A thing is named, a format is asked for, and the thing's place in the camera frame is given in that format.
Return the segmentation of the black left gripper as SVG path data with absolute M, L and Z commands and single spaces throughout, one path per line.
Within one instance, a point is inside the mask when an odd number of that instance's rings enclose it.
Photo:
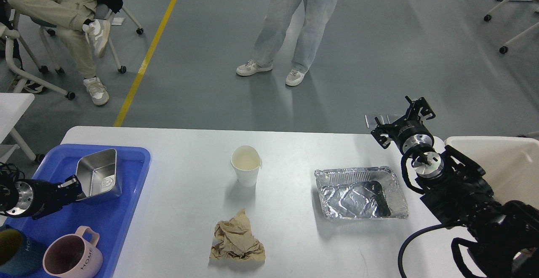
M 63 206 L 83 198 L 77 176 L 70 176 L 59 184 L 32 179 L 16 181 L 15 193 L 18 200 L 5 210 L 5 215 L 10 218 L 31 217 L 33 220 L 60 211 Z

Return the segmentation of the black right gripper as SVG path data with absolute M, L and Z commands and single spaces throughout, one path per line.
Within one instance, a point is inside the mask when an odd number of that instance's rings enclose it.
M 375 118 L 376 127 L 370 134 L 383 149 L 387 149 L 392 141 L 396 142 L 402 155 L 411 149 L 425 146 L 433 151 L 434 138 L 422 121 L 434 119 L 436 114 L 424 97 L 412 100 L 406 96 L 406 101 L 409 107 L 403 121 L 382 124 Z

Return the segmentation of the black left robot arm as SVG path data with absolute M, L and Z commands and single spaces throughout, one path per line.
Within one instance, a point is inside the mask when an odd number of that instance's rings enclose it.
M 0 210 L 7 217 L 37 220 L 83 197 L 81 182 L 75 175 L 63 183 L 51 183 L 26 179 L 12 163 L 0 165 Z

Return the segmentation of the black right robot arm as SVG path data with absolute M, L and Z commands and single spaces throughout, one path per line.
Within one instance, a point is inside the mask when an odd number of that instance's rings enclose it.
M 397 145 L 406 186 L 420 194 L 439 224 L 415 232 L 402 244 L 397 257 L 400 275 L 406 276 L 403 255 L 413 239 L 425 232 L 462 226 L 474 241 L 453 238 L 451 251 L 464 277 L 475 274 L 464 262 L 461 247 L 467 248 L 486 278 L 537 278 L 538 209 L 519 200 L 499 203 L 478 163 L 450 145 L 436 152 L 434 137 L 423 123 L 435 118 L 435 113 L 423 97 L 406 97 L 406 101 L 406 113 L 395 121 L 384 124 L 374 117 L 371 135 L 383 149 L 391 142 Z

